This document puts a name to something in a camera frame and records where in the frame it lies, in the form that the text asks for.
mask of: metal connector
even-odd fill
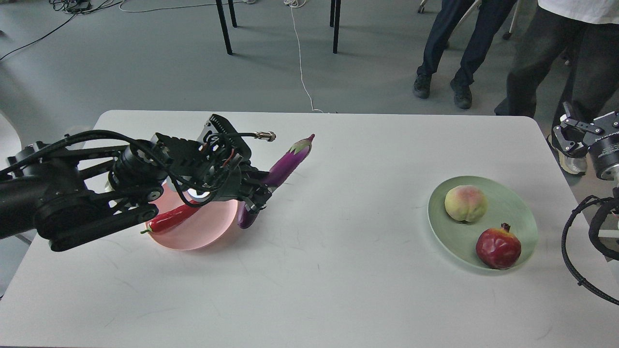
[[[268,142],[272,142],[273,140],[275,140],[276,135],[273,132],[255,132],[254,137],[256,139],[263,139]]]

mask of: concrete floor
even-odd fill
[[[454,32],[433,77],[431,97],[420,100],[411,93],[414,72],[440,1],[429,1],[424,14],[417,13],[418,1],[344,1],[340,52],[332,54],[330,2],[307,0],[293,13],[303,78],[314,107],[327,113],[493,115],[504,97],[514,46],[536,4],[521,1],[512,38],[501,38],[509,18],[475,75],[473,107],[461,110],[452,102],[449,81],[472,33],[475,11]],[[101,2],[92,1],[95,6]],[[124,8],[165,6],[170,1],[133,0]],[[114,7],[79,15],[48,38],[0,62],[0,110],[23,145],[53,142],[63,134],[90,129],[102,113],[113,109],[310,112],[290,8],[282,1],[257,0],[252,5],[238,3],[235,9],[239,27],[229,27],[233,56],[225,52],[215,6],[148,13]],[[1,4],[0,56],[67,19],[68,15],[52,11],[48,1]],[[535,119],[544,134],[550,132],[567,73],[559,59],[540,86]],[[604,112],[617,107],[616,95]],[[402,135],[414,136],[415,131],[403,130]],[[436,137],[440,139],[440,130]],[[584,177],[566,180],[578,201],[590,194],[607,197],[613,187],[598,180],[591,169]],[[616,222],[605,228],[616,229]],[[0,248],[0,254],[6,255],[7,247],[0,244]]]

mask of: shoe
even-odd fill
[[[459,85],[456,80],[451,80],[449,83],[451,89],[454,90],[454,104],[460,109],[468,109],[473,104],[473,96],[470,94],[468,85]]]
[[[413,84],[413,94],[417,98],[427,99],[430,96],[430,82],[432,75],[419,74]]]
[[[551,149],[556,151],[559,156],[559,166],[564,172],[572,175],[584,175],[587,172],[587,160],[584,157],[579,159],[567,157],[552,144],[552,134],[548,135],[546,142]]]

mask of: white cable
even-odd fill
[[[159,10],[175,10],[175,9],[188,9],[190,7],[201,7],[201,6],[213,6],[215,4],[201,4],[201,5],[188,5],[188,6],[176,6],[176,7],[161,7],[158,9],[150,9],[150,10],[141,10],[141,11],[132,11],[132,10],[125,10],[123,9],[123,5],[125,2],[127,2],[129,0],[123,0],[120,3],[120,6],[118,6],[118,8],[123,11],[123,12],[128,12],[128,13],[144,13],[144,12],[153,12],[153,11],[159,11]],[[254,4],[256,2],[256,0],[242,0],[242,1],[235,1],[233,2],[234,4],[238,4],[239,2],[244,2],[245,4]]]
[[[298,0],[284,0],[284,5],[290,6],[292,9],[298,9],[299,7],[303,7],[307,0],[303,0],[302,4],[299,4]]]
[[[314,100],[312,100],[311,95],[308,92],[308,89],[305,87],[305,82],[303,82],[303,65],[301,64],[301,40],[299,40],[299,33],[297,32],[297,24],[295,23],[295,14],[293,13],[292,9],[298,9],[298,7],[290,6],[290,14],[292,15],[292,27],[295,29],[295,35],[297,36],[297,43],[299,45],[299,70],[301,71],[301,84],[303,84],[303,89],[305,89],[305,93],[308,94],[309,104],[311,105],[311,111],[320,111],[321,113],[324,113],[324,111],[314,108]]]

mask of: black pants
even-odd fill
[[[438,70],[443,52],[447,48],[449,37],[475,0],[443,0],[441,12],[436,15],[425,50],[423,64],[417,68],[417,74],[432,75]],[[473,83],[473,74],[486,59],[496,32],[511,12],[516,0],[484,0],[479,9],[475,30],[464,50],[460,61],[460,70],[455,80],[460,85]]]
[[[556,57],[574,44],[571,71],[555,112],[553,126],[565,114],[561,103],[574,106],[590,123],[619,87],[619,24],[588,24],[537,7],[507,77],[507,98],[497,115],[533,117],[536,90]]]

